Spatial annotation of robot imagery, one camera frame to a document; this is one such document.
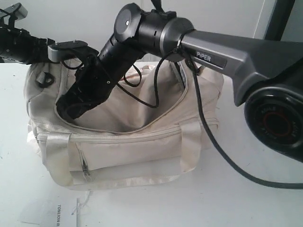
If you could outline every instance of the red ring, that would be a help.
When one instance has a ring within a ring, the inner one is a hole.
[[[269,126],[267,125],[266,119],[267,119],[270,115],[273,115],[273,114],[278,115],[279,117],[283,118],[283,119],[287,122],[287,126],[288,126],[287,133],[278,134],[278,133],[275,133],[274,131],[272,131],[272,130],[269,128]],[[291,126],[290,126],[289,121],[286,119],[286,117],[285,117],[284,115],[282,115],[282,114],[280,114],[280,113],[277,113],[277,112],[269,112],[269,113],[267,113],[267,114],[264,116],[264,118],[263,118],[263,124],[264,124],[265,128],[266,128],[270,133],[272,133],[272,134],[275,135],[275,136],[280,136],[280,137],[287,136],[287,135],[290,133],[290,131],[291,131]]]

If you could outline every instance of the table surface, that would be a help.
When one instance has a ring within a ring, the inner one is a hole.
[[[27,145],[23,85],[28,66],[0,65],[0,222],[18,221],[31,201],[69,194],[56,185]],[[249,131],[243,106],[235,107],[225,78],[217,107],[216,135],[230,157],[249,173],[271,181],[303,182],[303,164],[262,145]],[[272,189],[235,172],[214,149],[202,152],[197,168],[171,183],[93,192],[79,214],[80,227],[303,227],[303,191]]]

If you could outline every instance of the bag pocket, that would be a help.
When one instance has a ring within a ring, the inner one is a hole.
[[[210,118],[207,122],[215,131],[217,119]],[[129,175],[126,174],[127,167],[134,167],[138,163],[164,160],[165,165],[165,160],[181,157],[178,171],[174,175],[193,170],[199,160],[200,150],[209,146],[209,141],[201,129],[200,122],[191,119],[169,129],[141,135],[101,137],[40,133],[37,139],[46,146],[45,165],[59,185],[66,187],[87,185],[76,187],[77,190],[93,186],[95,189],[104,189],[149,184],[150,169],[144,173],[140,168],[135,173],[132,171]],[[152,184],[175,179],[171,178],[171,175],[161,174],[159,170],[156,175],[159,176],[157,180],[153,178]]]

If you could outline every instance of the canvas bag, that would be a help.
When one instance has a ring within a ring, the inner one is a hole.
[[[66,63],[75,67],[77,60]],[[200,151],[210,147],[199,119],[193,75],[185,62],[177,67],[165,61],[158,75],[160,106],[151,109],[117,86],[109,99],[73,122],[66,122],[55,103],[75,81],[74,70],[62,64],[39,63],[30,67],[25,82],[30,117],[28,143],[36,146],[53,180],[71,190],[100,190],[166,183],[192,171]],[[120,84],[145,102],[155,103],[155,66],[140,69],[139,87]],[[49,72],[55,77],[48,88],[37,78]],[[129,82],[138,83],[132,68]],[[211,69],[198,76],[205,118],[215,132],[215,115],[223,76]]]

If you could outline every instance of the bag strap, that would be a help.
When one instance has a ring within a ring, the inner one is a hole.
[[[73,177],[69,171],[68,144],[70,134],[50,133],[46,142],[46,167],[54,181],[71,190],[87,191],[114,189],[133,186],[144,186],[168,183],[176,180],[181,173],[195,169],[202,147],[202,132],[198,119],[180,124],[182,131],[182,145],[180,158],[180,172],[177,175],[141,176],[119,180],[73,184]]]

